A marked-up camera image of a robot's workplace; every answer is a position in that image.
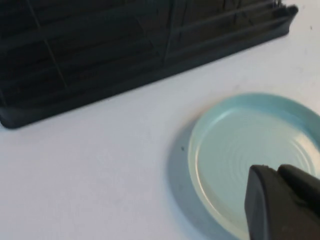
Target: plate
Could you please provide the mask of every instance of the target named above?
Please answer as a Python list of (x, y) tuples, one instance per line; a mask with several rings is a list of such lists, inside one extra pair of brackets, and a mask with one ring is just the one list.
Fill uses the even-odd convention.
[(207, 211), (249, 240), (245, 195), (251, 165), (291, 164), (320, 177), (320, 117), (290, 99), (243, 94), (216, 104), (196, 123), (188, 167)]

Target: dish rack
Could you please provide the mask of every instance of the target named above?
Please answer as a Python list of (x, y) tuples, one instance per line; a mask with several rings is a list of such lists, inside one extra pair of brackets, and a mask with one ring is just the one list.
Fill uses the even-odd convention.
[(286, 35), (280, 0), (0, 0), (0, 121), (18, 128)]

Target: ceramic plate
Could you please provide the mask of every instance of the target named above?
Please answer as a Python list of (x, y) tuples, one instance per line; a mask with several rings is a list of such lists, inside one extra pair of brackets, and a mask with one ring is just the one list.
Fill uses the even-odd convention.
[(320, 177), (320, 117), (269, 94), (228, 98), (205, 113), (189, 143), (193, 186), (208, 212), (240, 240), (249, 240), (245, 195), (251, 165), (294, 165)]

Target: black object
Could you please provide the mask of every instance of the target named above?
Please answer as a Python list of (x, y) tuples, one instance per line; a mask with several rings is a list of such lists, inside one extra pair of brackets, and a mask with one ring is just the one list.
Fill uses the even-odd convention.
[(0, 0), (0, 121), (17, 128), (283, 36), (280, 0)]
[(291, 165), (254, 165), (245, 213), (251, 240), (319, 240), (320, 180)]

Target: white countertop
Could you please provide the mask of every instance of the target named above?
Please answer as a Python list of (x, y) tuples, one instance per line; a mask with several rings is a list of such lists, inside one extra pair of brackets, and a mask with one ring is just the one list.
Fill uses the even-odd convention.
[(191, 186), (192, 126), (217, 101), (267, 92), (320, 113), (320, 0), (291, 32), (18, 130), (0, 129), (1, 240), (234, 240)]

